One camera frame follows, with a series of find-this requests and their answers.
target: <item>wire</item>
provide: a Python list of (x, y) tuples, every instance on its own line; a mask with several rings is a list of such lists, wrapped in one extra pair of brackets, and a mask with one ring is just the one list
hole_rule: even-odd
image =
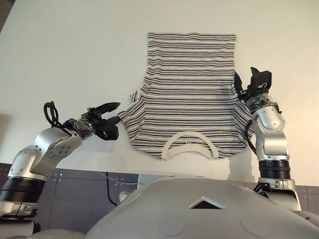
[[(51, 118), (49, 117), (49, 114), (48, 114), (48, 108), (50, 109)], [(45, 103), (43, 107), (43, 111), (44, 111), (44, 116), (46, 120), (51, 124), (51, 128), (53, 127), (64, 128), (63, 124), (59, 122), (58, 110), (56, 109), (53, 101)]]
[(105, 174), (106, 174), (106, 177), (107, 177), (107, 179), (106, 179), (106, 184), (107, 184), (107, 187), (108, 187), (108, 198), (109, 198), (109, 201), (110, 201), (110, 203), (112, 203), (113, 205), (117, 206), (117, 204), (116, 204), (116, 203), (111, 199), (111, 197), (110, 197), (110, 185), (109, 185), (108, 172), (106, 172)]
[(103, 173), (100, 173), (100, 172), (97, 172), (98, 174), (102, 175), (103, 177), (106, 177), (116, 183), (120, 183), (120, 184), (126, 184), (126, 185), (144, 185), (143, 183), (123, 183), (123, 182), (119, 182), (119, 181), (116, 181), (115, 179), (111, 178), (108, 176), (108, 173), (106, 173), (106, 175), (104, 175)]
[(248, 142), (249, 147), (250, 147), (251, 150), (254, 152), (254, 154), (257, 155), (256, 147), (252, 144), (252, 142), (250, 141), (249, 136), (248, 136), (248, 130), (249, 130), (249, 128), (250, 128), (250, 126), (251, 126), (252, 124), (253, 124), (253, 121), (252, 121), (252, 120), (249, 120), (248, 124), (246, 125), (245, 137), (246, 137), (246, 140), (247, 140), (247, 142)]

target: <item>gray panel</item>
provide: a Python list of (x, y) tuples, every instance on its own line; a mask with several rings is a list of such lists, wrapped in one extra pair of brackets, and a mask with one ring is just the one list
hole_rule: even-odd
[(35, 216), (34, 220), (41, 225), (41, 230), (48, 229), (49, 219), (53, 204), (53, 195), (55, 192), (55, 187), (57, 183), (57, 178), (50, 177), (45, 183), (42, 194), (39, 199), (39, 211)]
[(137, 183), (139, 180), (138, 174), (132, 173), (121, 173), (120, 174), (120, 182), (129, 182), (129, 183)]
[(319, 194), (319, 187), (307, 186), (308, 194)]
[(307, 194), (298, 194), (302, 211), (309, 211)]
[(120, 173), (111, 173), (111, 172), (108, 172), (108, 175), (110, 178), (113, 178), (114, 180), (116, 181), (119, 181), (120, 180)]
[(116, 204), (120, 204), (120, 193), (121, 192), (128, 192), (132, 193), (135, 189), (137, 189), (137, 185), (127, 185), (127, 184), (122, 184), (120, 183), (119, 188), (118, 188), (118, 193), (117, 193), (117, 199), (116, 199)]
[(319, 215), (319, 195), (308, 195), (309, 212)]
[(59, 168), (55, 168), (53, 170), (53, 172), (51, 173), (51, 177), (58, 177), (60, 173), (60, 169)]
[(7, 181), (8, 173), (11, 168), (11, 164), (0, 163), (0, 189), (4, 186)]
[(307, 186), (296, 186), (297, 193), (306, 194), (307, 193)]
[(116, 182), (109, 182), (109, 186), (110, 186), (110, 198), (111, 200), (118, 204), (117, 201), (117, 196), (118, 196), (118, 188), (119, 188), (119, 184)]
[(106, 181), (106, 177), (101, 174), (105, 175), (105, 172), (60, 169), (59, 177)]
[(247, 183), (245, 182), (245, 187), (253, 190), (257, 186), (257, 183)]
[[(117, 187), (110, 187), (115, 194)], [(107, 197), (106, 181), (61, 178), (53, 201), (50, 229), (87, 233), (114, 205)]]

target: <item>black and white stripes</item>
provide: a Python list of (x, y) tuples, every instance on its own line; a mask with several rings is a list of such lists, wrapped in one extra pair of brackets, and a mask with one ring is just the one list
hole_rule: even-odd
[[(176, 133), (197, 131), (216, 146), (219, 157), (246, 145), (251, 115), (234, 89), (235, 35), (148, 34), (148, 69), (144, 85), (119, 116), (132, 144), (160, 158)], [(207, 146), (201, 139), (178, 139)]]

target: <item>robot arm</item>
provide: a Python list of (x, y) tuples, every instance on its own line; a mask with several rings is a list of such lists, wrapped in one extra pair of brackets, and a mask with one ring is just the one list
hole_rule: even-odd
[[(42, 131), (33, 145), (22, 149), (14, 158), (8, 180), (0, 192), (0, 219), (32, 218), (38, 209), (38, 199), (56, 165), (96, 134), (103, 140), (116, 140), (119, 118), (102, 119), (101, 115), (115, 110), (119, 103), (107, 103), (88, 108), (79, 120), (58, 122), (54, 102), (46, 103), (44, 112), (51, 128)], [(50, 108), (50, 119), (46, 113)]]
[(278, 104), (268, 96), (271, 72), (252, 68), (252, 73), (251, 84), (247, 90), (240, 91), (240, 99), (244, 100), (252, 114), (261, 175), (258, 186), (265, 197), (291, 211), (301, 211), (295, 181), (290, 177), (290, 156), (283, 132), (285, 120)]

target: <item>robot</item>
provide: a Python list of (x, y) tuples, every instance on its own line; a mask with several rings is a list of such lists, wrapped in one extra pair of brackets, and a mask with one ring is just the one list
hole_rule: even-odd
[[(56, 165), (94, 134), (103, 140), (118, 138), (115, 124), (119, 118), (106, 120), (102, 114), (116, 109), (119, 103), (89, 108), (80, 119), (61, 124), (50, 102), (44, 105), (44, 112), (51, 128), (16, 155), (0, 192), (0, 239), (319, 238), (319, 217), (301, 211), (290, 176), (285, 121), (278, 104), (268, 96), (272, 74), (251, 70), (246, 90), (237, 74), (234, 83), (239, 99), (252, 114), (246, 137), (260, 170), (253, 191), (204, 177), (163, 177), (130, 194), (86, 235), (67, 230), (39, 232), (32, 217)], [(250, 126), (256, 147), (248, 138)]]

